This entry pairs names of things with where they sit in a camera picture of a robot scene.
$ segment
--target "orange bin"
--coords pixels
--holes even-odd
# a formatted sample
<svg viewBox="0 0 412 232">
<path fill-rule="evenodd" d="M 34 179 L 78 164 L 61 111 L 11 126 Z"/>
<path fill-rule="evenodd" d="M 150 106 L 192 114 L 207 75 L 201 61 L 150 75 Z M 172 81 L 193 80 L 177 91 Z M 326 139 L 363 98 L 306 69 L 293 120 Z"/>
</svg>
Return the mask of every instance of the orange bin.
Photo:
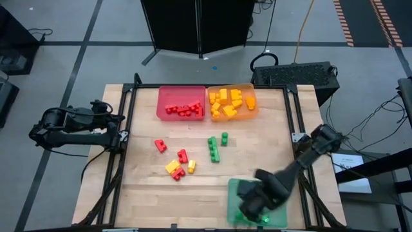
<svg viewBox="0 0 412 232">
<path fill-rule="evenodd" d="M 227 100 L 226 103 L 223 100 L 223 103 L 221 104 L 222 99 L 219 98 L 218 102 L 221 104 L 220 107 L 218 108 L 219 111 L 219 116 L 218 117 L 213 117 L 212 110 L 209 110 L 209 114 L 211 115 L 212 121 L 214 122 L 225 122 L 229 120 L 243 120 L 243 119 L 253 119 L 256 117 L 256 115 L 259 113 L 259 108 L 258 108 L 258 101 L 256 99 L 256 94 L 255 94 L 255 89 L 253 87 L 253 84 L 231 84 L 227 86 L 214 86 L 214 87 L 209 87 L 207 88 L 207 99 L 206 101 L 209 103 L 209 105 L 212 106 L 211 104 L 211 94 L 212 96 L 215 94 L 218 94 L 219 97 L 221 97 L 220 90 L 226 89 L 227 91 Z M 241 100 L 242 104 L 241 106 L 234 108 L 233 110 L 236 110 L 236 114 L 233 116 L 228 116 L 225 115 L 224 113 L 224 107 L 226 106 L 233 106 L 237 105 L 239 102 L 233 102 L 236 99 L 232 99 L 231 95 L 231 90 L 240 90 L 240 95 L 241 95 Z M 247 99 L 248 98 L 253 98 L 255 102 L 255 106 L 253 110 L 248 109 L 247 105 Z"/>
</svg>

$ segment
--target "white paper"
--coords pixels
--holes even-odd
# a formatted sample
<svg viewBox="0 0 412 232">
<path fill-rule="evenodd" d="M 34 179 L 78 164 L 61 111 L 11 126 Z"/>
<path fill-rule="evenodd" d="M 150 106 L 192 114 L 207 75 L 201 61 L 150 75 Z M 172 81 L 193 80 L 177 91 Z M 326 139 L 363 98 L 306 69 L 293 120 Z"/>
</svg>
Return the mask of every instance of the white paper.
<svg viewBox="0 0 412 232">
<path fill-rule="evenodd" d="M 345 155 L 345 154 L 333 154 L 332 160 L 335 164 L 338 164 L 345 168 L 353 168 L 363 164 L 363 159 L 360 155 Z M 335 173 L 343 171 L 344 169 L 333 165 Z M 369 180 L 366 178 L 346 182 L 338 185 L 339 191 L 342 193 L 372 193 Z"/>
</svg>

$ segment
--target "stacked green bricks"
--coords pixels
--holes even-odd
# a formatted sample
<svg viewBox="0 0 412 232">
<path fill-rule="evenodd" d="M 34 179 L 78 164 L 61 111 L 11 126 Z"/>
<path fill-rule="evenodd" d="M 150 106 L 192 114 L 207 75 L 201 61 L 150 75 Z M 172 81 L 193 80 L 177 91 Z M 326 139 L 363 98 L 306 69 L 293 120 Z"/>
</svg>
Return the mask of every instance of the stacked green bricks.
<svg viewBox="0 0 412 232">
<path fill-rule="evenodd" d="M 218 145 L 216 143 L 216 137 L 212 136 L 211 138 L 207 139 L 207 143 L 209 144 L 209 150 L 211 151 L 211 159 L 212 162 L 219 162 L 219 152 L 218 152 Z"/>
</svg>

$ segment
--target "green lego brick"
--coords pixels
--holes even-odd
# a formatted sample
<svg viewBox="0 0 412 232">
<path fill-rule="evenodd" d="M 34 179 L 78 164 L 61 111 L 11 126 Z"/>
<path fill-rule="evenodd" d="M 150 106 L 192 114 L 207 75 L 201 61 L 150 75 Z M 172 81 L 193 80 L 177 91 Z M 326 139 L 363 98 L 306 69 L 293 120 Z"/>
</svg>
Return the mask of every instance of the green lego brick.
<svg viewBox="0 0 412 232">
<path fill-rule="evenodd" d="M 227 132 L 223 132 L 222 134 L 221 134 L 221 145 L 222 146 L 227 146 L 227 140 L 228 140 L 228 134 L 227 134 Z"/>
<path fill-rule="evenodd" d="M 219 162 L 219 152 L 218 152 L 218 145 L 216 143 L 216 137 L 212 136 L 211 138 L 207 139 L 207 144 L 209 145 L 209 150 L 211 151 L 211 160 L 212 162 Z"/>
<path fill-rule="evenodd" d="M 213 150 L 211 151 L 211 156 L 212 156 L 212 162 L 220 162 L 220 157 L 219 157 L 219 152 L 218 152 L 217 147 L 213 148 Z"/>
</svg>

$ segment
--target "red lego brick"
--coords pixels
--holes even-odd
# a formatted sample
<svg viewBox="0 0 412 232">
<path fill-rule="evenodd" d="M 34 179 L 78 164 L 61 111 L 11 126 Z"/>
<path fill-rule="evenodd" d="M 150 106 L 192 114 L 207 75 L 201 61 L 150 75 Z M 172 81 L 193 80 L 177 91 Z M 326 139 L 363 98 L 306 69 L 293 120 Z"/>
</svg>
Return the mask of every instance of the red lego brick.
<svg viewBox="0 0 412 232">
<path fill-rule="evenodd" d="M 181 112 L 186 112 L 189 110 L 188 106 L 179 107 L 177 112 L 180 114 Z"/>
<path fill-rule="evenodd" d="M 178 156 L 179 156 L 179 162 L 180 164 L 185 164 L 187 163 L 189 160 L 187 159 L 187 154 L 186 154 L 186 150 L 182 149 L 180 151 L 178 151 Z"/>
<path fill-rule="evenodd" d="M 157 147 L 157 149 L 159 149 L 160 153 L 163 153 L 167 149 L 167 146 L 166 146 L 165 142 L 163 142 L 162 139 L 155 140 L 154 144 L 156 144 L 156 147 Z"/>
<path fill-rule="evenodd" d="M 200 101 L 197 100 L 195 102 L 192 102 L 188 105 L 188 107 L 191 109 L 191 111 L 196 111 L 196 109 L 200 107 Z"/>
<path fill-rule="evenodd" d="M 176 113 L 178 111 L 178 106 L 176 106 L 176 105 L 165 106 L 165 109 L 166 109 L 166 113 L 172 114 L 172 113 Z"/>
<path fill-rule="evenodd" d="M 182 167 L 179 167 L 178 169 L 176 169 L 176 171 L 172 172 L 172 174 L 170 175 L 173 177 L 173 179 L 180 180 L 180 177 L 184 177 L 186 175 L 186 172 Z"/>
<path fill-rule="evenodd" d="M 199 107 L 196 109 L 196 117 L 202 117 L 203 116 L 203 108 Z"/>
</svg>

